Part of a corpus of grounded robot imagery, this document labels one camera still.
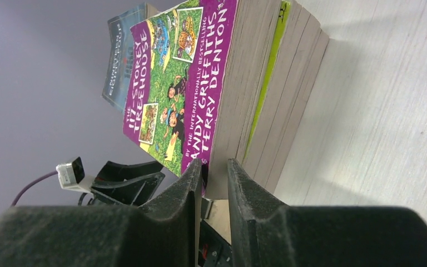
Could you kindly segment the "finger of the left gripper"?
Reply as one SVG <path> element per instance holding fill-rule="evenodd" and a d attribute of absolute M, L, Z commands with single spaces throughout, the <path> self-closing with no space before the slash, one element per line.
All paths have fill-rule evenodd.
<path fill-rule="evenodd" d="M 103 168 L 96 175 L 96 182 L 122 182 L 132 180 L 142 176 L 155 177 L 159 180 L 164 179 L 161 172 L 162 164 L 157 161 L 149 161 L 139 164 L 125 165 L 113 161 L 107 161 Z"/>
<path fill-rule="evenodd" d="M 91 193 L 105 204 L 141 206 L 153 197 L 164 178 L 165 174 L 156 172 L 125 181 L 95 180 Z"/>

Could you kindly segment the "green 65-Storey Treehouse book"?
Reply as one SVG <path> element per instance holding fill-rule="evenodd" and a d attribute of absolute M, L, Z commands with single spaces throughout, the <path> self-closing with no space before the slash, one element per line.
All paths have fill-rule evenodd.
<path fill-rule="evenodd" d="M 266 163 L 263 153 L 274 120 L 276 102 L 281 96 L 301 35 L 305 30 L 314 31 L 318 28 L 321 28 L 320 22 L 305 7 L 296 1 L 282 1 L 257 108 L 241 161 L 246 172 L 255 181 L 258 166 Z M 263 181 L 265 179 L 261 178 L 256 182 L 261 185 Z"/>

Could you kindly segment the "red 13-Storey Treehouse book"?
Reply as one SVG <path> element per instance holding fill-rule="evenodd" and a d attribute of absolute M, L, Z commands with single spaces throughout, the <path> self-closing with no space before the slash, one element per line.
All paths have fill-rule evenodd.
<path fill-rule="evenodd" d="M 263 153 L 266 163 L 258 166 L 255 176 L 257 182 L 265 179 L 261 185 L 270 193 L 275 191 L 284 169 L 328 42 L 329 36 L 321 28 L 305 30 L 301 35 L 281 96 L 276 102 L 274 120 Z"/>

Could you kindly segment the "Nineteen Eighty-Four blue book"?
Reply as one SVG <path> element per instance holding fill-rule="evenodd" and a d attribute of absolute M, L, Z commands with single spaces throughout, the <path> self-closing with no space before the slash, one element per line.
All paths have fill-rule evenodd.
<path fill-rule="evenodd" d="M 111 50 L 102 97 L 120 113 L 125 110 L 134 59 L 130 28 L 156 14 L 157 8 L 145 2 L 107 22 Z"/>

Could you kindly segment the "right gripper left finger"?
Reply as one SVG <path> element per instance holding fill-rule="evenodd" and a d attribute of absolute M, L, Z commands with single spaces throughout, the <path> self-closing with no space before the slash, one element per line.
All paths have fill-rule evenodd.
<path fill-rule="evenodd" d="M 0 266 L 196 266 L 202 162 L 141 206 L 15 206 L 0 216 Z"/>

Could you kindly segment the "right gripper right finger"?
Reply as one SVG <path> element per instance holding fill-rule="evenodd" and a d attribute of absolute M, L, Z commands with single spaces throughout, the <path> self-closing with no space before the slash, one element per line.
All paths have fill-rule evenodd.
<path fill-rule="evenodd" d="M 229 159 L 234 266 L 427 266 L 427 225 L 397 206 L 290 206 Z"/>

